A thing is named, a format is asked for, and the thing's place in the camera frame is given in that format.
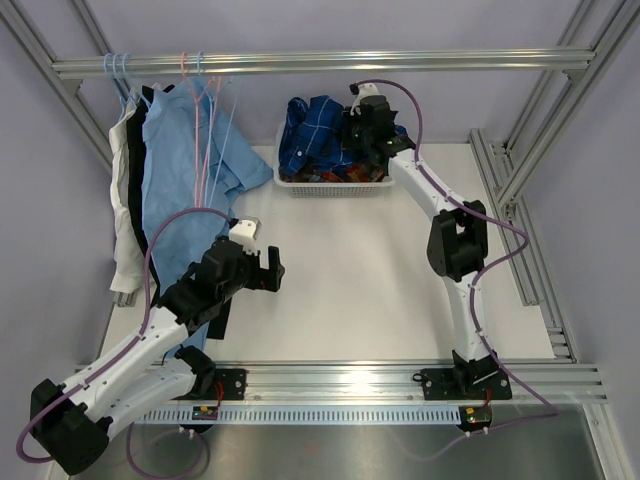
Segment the red brown plaid shirt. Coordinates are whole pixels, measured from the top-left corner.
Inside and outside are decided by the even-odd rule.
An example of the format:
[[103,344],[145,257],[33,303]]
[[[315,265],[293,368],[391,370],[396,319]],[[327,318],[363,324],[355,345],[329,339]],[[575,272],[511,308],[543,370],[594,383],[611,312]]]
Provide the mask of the red brown plaid shirt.
[[295,175],[280,174],[280,179],[288,183],[378,183],[385,177],[381,168],[364,164],[332,171],[305,168]]

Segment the blue plaid shirt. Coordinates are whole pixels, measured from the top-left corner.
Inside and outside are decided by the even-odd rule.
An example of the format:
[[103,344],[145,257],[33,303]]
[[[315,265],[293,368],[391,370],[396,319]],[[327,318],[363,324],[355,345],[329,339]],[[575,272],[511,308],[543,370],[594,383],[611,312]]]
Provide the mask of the blue plaid shirt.
[[351,107],[345,107],[327,95],[313,97],[308,102],[296,97],[287,106],[278,152],[279,173],[295,175],[305,168],[332,171],[364,164],[379,167],[387,175],[389,160],[404,150],[413,149],[415,143],[406,129],[395,123],[397,112],[385,96],[364,98],[359,107],[380,109],[383,117],[382,139],[378,143],[381,160],[368,160],[343,146],[343,111]]

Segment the pink wire hanger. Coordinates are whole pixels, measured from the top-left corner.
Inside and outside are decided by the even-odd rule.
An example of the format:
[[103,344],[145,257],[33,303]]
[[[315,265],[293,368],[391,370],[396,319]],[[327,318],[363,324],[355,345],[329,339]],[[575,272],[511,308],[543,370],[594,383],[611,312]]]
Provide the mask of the pink wire hanger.
[[180,56],[181,75],[194,104],[194,187],[193,200],[195,207],[202,207],[205,195],[205,187],[208,181],[210,142],[207,140],[205,153],[201,154],[201,102],[204,97],[208,98],[210,113],[208,117],[208,133],[210,136],[213,130],[213,119],[216,114],[216,100],[222,87],[221,77],[211,77],[202,87],[199,93],[196,92],[187,74],[186,62],[189,58],[187,52],[182,52]]

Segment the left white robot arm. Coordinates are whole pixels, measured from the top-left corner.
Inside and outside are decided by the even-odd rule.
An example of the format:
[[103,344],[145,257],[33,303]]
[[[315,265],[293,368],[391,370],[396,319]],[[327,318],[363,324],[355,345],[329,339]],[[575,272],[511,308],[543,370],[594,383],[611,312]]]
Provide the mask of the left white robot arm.
[[233,295],[243,289],[276,292],[284,273],[276,246],[269,247],[263,267],[259,252],[239,240],[216,240],[119,344],[63,382],[45,379],[34,387],[28,433],[73,476],[157,406],[173,399],[223,399],[215,362],[187,341],[207,324],[223,338]]

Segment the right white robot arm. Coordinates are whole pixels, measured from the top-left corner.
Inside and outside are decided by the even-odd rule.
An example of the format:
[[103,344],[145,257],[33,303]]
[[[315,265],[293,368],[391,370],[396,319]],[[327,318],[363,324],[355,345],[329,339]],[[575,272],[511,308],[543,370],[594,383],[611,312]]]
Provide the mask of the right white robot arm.
[[445,285],[454,324],[453,366],[442,379],[424,371],[423,385],[443,396],[485,399],[489,382],[499,373],[494,351],[483,343],[484,320],[474,312],[479,289],[473,279],[488,255],[486,209],[467,202],[422,160],[419,147],[395,124],[397,112],[373,91],[357,95],[343,113],[346,146],[384,167],[418,204],[430,222],[426,256]]

